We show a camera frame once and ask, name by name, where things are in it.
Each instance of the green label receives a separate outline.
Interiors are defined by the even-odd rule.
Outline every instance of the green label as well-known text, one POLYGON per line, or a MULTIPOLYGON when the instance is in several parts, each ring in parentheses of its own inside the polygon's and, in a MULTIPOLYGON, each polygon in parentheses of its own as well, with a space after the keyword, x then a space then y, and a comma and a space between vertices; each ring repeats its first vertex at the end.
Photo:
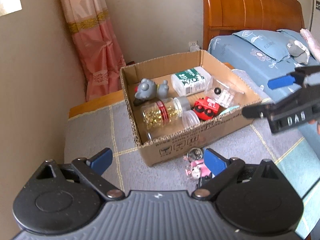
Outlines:
POLYGON ((176 76, 181 80, 184 86, 186 84, 190 85, 192 83, 204 80, 204 77, 194 68, 178 72, 176 73, 176 76))

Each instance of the stuffed toy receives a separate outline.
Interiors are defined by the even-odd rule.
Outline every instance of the stuffed toy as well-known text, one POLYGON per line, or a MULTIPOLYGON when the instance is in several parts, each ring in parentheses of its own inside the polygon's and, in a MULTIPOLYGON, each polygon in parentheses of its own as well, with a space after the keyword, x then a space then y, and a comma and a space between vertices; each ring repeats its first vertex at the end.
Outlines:
POLYGON ((168 81, 164 80, 162 84, 156 84, 153 80, 143 78, 141 84, 135 89, 134 106, 139 106, 144 102, 153 98, 165 99, 168 97, 169 86, 168 81))
POLYGON ((307 65, 310 58, 310 52, 306 46, 304 46, 300 41, 289 40, 287 45, 288 52, 293 59, 300 63, 307 65))

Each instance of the blue gripper pad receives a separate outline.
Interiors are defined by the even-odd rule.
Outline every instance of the blue gripper pad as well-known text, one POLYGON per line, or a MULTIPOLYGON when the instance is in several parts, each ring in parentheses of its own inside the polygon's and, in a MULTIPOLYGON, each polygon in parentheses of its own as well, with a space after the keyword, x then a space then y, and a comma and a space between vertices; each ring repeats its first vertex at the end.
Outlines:
POLYGON ((90 163, 90 168, 101 176, 112 164, 112 158, 112 151, 109 148, 106 148, 98 153, 95 160, 90 163))
POLYGON ((217 176, 220 172, 227 168, 226 162, 209 150, 204 151, 203 160, 205 166, 207 166, 214 176, 217 176))
POLYGON ((287 87, 293 85, 295 82, 295 78, 293 76, 283 76, 275 79, 271 79, 268 81, 268 87, 270 89, 277 89, 281 87, 287 87))

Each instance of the white plastic bottle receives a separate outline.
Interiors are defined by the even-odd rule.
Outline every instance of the white plastic bottle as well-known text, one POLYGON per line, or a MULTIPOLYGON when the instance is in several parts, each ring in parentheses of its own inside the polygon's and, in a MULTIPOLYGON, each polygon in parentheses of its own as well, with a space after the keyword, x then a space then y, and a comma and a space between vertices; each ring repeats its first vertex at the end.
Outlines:
POLYGON ((171 83, 179 97, 190 96, 204 91, 210 78, 204 68, 195 67, 171 75, 171 83))

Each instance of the metal key ring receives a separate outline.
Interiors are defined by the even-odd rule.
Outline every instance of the metal key ring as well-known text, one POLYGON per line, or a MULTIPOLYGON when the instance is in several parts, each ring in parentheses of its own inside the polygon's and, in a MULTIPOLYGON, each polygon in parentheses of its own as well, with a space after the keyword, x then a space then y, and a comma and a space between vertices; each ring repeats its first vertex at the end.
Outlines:
POLYGON ((198 160, 202 160, 203 159, 203 152, 200 148, 191 148, 190 150, 188 150, 187 152, 187 159, 188 161, 194 162, 194 161, 198 161, 198 160))

